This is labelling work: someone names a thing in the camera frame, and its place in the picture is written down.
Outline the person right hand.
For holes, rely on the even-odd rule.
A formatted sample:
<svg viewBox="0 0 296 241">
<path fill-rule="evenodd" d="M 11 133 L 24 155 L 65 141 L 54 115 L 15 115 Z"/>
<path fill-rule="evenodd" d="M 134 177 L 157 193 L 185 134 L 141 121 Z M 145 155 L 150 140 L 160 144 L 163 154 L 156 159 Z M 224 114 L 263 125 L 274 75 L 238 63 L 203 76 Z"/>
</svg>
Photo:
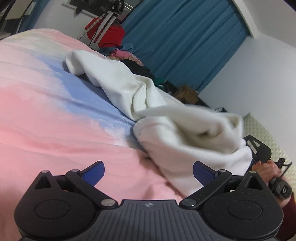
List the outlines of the person right hand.
<svg viewBox="0 0 296 241">
<path fill-rule="evenodd" d="M 282 173 L 281 169 L 272 160 L 268 160 L 266 163 L 258 161 L 252 166 L 251 170 L 257 172 L 266 185 L 273 178 L 280 177 Z"/>
</svg>

